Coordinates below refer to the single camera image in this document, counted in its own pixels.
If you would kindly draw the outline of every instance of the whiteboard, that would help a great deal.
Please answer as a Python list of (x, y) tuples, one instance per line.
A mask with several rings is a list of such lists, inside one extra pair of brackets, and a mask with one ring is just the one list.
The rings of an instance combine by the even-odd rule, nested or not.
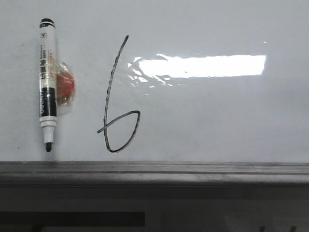
[[(0, 2), (0, 161), (309, 162), (307, 1)], [(39, 22), (76, 79), (53, 150), (39, 125)], [(108, 121), (141, 111), (107, 151)], [(112, 148), (136, 116), (108, 129)]]

